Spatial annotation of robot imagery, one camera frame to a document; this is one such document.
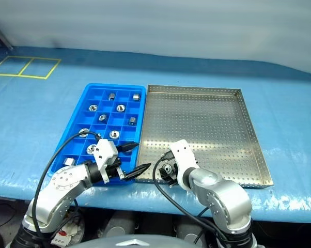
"hex nut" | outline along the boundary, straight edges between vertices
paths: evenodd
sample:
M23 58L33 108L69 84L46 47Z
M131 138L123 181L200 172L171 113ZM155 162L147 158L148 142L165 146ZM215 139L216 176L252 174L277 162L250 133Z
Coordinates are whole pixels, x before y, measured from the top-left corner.
M97 108L98 108L98 106L93 104L93 105L90 105L89 110L90 111L97 111Z
M83 132L89 132L89 129L88 128L83 128L83 129L81 129L79 131L79 133L83 133ZM81 137L81 138L85 138L86 136L88 136L87 133L79 135L79 137Z
M111 94L108 96L108 100L114 101L114 99L115 99L115 94L114 94L114 93L111 93Z
M87 154L89 155L93 155L94 150L95 150L96 145L95 144L91 144L90 146L87 147Z
M129 121L128 121L128 124L131 125L131 126L134 126L134 125L136 125L136 122L137 122L136 117L130 117Z
M119 133L119 131L113 130L113 131L110 132L109 136L110 136L111 139L116 140L116 139L119 138L120 133Z
M167 174L170 174L173 171L173 168L170 164L164 164L162 168L166 171Z
M63 165L65 166L72 166L75 165L76 160L74 158L65 158Z
M107 120L107 115L106 115L106 114L100 115L99 118L98 118L98 120L99 120L99 121L105 121L105 120Z
M135 94L133 95L133 100L134 100L134 101L139 101L140 99L141 99L141 97L140 97L139 94L135 93Z
M117 105L116 110L117 112L124 112L126 110L126 106L124 106L123 104Z

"white backdrop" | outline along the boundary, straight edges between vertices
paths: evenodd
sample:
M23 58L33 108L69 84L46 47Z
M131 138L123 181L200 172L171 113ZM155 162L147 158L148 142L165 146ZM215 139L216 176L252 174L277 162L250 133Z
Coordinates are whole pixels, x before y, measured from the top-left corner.
M0 0L16 46L268 61L311 72L311 0Z

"cable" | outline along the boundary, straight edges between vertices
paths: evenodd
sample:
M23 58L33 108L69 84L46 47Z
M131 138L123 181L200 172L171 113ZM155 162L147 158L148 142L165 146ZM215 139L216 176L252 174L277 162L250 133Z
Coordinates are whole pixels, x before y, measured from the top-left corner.
M206 211L208 210L208 207L204 208L198 215L197 217L201 217ZM200 239L200 237L203 235L204 233L204 229L202 229L200 231L200 233L197 235L195 241L193 241L194 244L196 244L198 242L198 239Z
M208 207L204 208L197 216L201 217L207 210L208 210Z
M221 236L221 239L223 239L224 241L227 241L227 238L224 236L224 234L218 229L218 227L215 226L215 228L210 227L208 224L206 224L205 222L203 222L202 220L200 220L199 218L195 217L193 214L189 213L188 211L186 211L184 208L182 208L176 201L174 201L158 184L157 180L156 180L156 171L157 171L157 167L159 165L159 163L163 160L159 159L153 168L153 172L152 172L152 179L153 179L153 183L155 185L155 187L157 187L157 189L160 191L161 194L163 194L163 196L165 196L165 198L170 201L170 203L172 203L175 207L177 207L182 213L184 213L187 217L189 217L191 220L193 220L194 222L198 223L200 226L202 226L203 228L205 228L206 230L209 230L210 232L214 233L214 230L217 231L217 234L219 236Z
M75 204L75 208L74 208L74 212L72 213L72 215L70 217L68 217L65 221L63 221L59 227L57 228L57 230L55 230L55 232L51 235L51 237L49 238L50 240L52 240L57 232L59 232L68 222L70 222L73 218L79 216L80 214L78 214L78 210L79 210L79 205L77 204L76 199L74 199L74 204Z
M6 222L4 222L3 224L0 225L0 227L1 227L1 226L4 226L5 224L9 223L14 218L14 216L17 213L17 210L14 207L12 207L11 205L7 204L7 203L0 203L0 205L1 206L3 206L3 205L4 206L8 206L10 209L12 209L14 211L14 214Z
M34 201L33 201L33 205L32 205L32 219L33 219L33 224L35 226L35 230L36 230L36 233L37 233L37 236L40 238L40 239L44 239L44 236L40 230L40 227L38 225L38 222L37 222L37 219L36 219L36 205L37 205L37 199L38 199L38 196L40 194L40 191L41 191L41 187L42 187L42 184L43 184L43 181L44 181L44 178L51 166L51 164L53 163L53 161L56 159L56 157L58 156L58 154L61 152L61 150L72 140L74 139L75 137L77 136L80 136L81 134L92 134L95 136L95 138L97 140L100 139L100 136L94 132L81 132L81 133L77 133L77 134L74 134L73 136L69 137L67 140L65 140L65 142L58 148L58 150L53 154L53 156L50 158L48 164L46 165L42 175L41 175L41 178L38 182L38 185L37 185L37 188L36 188L36 192L35 192L35 196L34 196Z
M204 233L204 229L200 231L200 233L197 235L195 241L193 241L194 244L196 244L198 242L198 239L200 239L200 237L203 235Z

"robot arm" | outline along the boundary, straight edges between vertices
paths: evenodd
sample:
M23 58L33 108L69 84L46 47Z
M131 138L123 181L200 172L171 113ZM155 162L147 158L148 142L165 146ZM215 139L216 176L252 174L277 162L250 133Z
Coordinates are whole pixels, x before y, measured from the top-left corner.
M126 143L116 147L112 141L100 139L93 152L95 162L86 161L84 164L59 169L39 193L36 202L37 224L44 237L38 237L36 234L32 219L33 199L10 247L43 247L44 238L45 242L50 242L49 238L57 231L70 204L82 192L92 187L93 183L101 180L108 183L114 176L118 176L121 180L130 180L145 171L150 164L141 165L128 174L120 168L118 152L131 150L137 145L138 143Z
M172 155L177 164L177 182L185 190L191 190L199 202L209 207L214 222L230 242L219 239L219 247L232 245L238 247L257 247L251 233L251 200L246 191L237 183L225 180L220 174L200 168L186 140L180 140L170 145Z

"stainless steel tray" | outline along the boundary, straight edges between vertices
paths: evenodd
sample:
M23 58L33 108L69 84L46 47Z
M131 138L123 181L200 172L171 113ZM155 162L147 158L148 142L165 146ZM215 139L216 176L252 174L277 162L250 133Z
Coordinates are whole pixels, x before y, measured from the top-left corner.
M240 89L149 85L138 164L155 163L181 139L200 167L243 187L273 185ZM151 181L152 170L136 180Z

